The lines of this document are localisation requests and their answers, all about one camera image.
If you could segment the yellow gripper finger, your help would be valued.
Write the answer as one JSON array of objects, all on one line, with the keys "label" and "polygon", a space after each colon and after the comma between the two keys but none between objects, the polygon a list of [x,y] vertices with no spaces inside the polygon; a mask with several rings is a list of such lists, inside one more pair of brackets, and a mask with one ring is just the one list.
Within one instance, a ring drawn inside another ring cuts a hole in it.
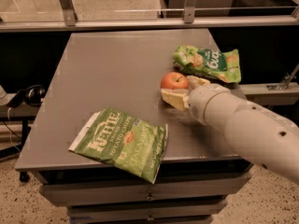
[{"label": "yellow gripper finger", "polygon": [[179,111],[187,109],[189,91],[185,89],[161,89],[162,99]]},{"label": "yellow gripper finger", "polygon": [[210,83],[209,80],[207,80],[205,78],[201,78],[201,77],[186,76],[186,78],[188,80],[190,90],[194,90],[195,88],[197,88],[199,86],[206,85],[206,84]]}]

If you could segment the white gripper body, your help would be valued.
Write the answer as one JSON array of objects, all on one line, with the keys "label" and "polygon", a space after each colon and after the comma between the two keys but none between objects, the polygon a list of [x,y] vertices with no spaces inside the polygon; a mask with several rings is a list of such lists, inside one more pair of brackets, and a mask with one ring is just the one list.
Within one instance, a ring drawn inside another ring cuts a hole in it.
[{"label": "white gripper body", "polygon": [[245,99],[219,84],[198,86],[189,95],[191,116],[205,126],[223,126]]}]

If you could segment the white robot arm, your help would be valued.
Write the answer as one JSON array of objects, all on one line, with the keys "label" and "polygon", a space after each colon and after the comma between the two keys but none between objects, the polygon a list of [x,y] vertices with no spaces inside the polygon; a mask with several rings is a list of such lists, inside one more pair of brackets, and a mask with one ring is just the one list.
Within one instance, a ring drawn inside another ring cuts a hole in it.
[{"label": "white robot arm", "polygon": [[223,134],[234,153],[299,183],[299,129],[294,122],[204,78],[170,72],[160,87],[166,103]]}]

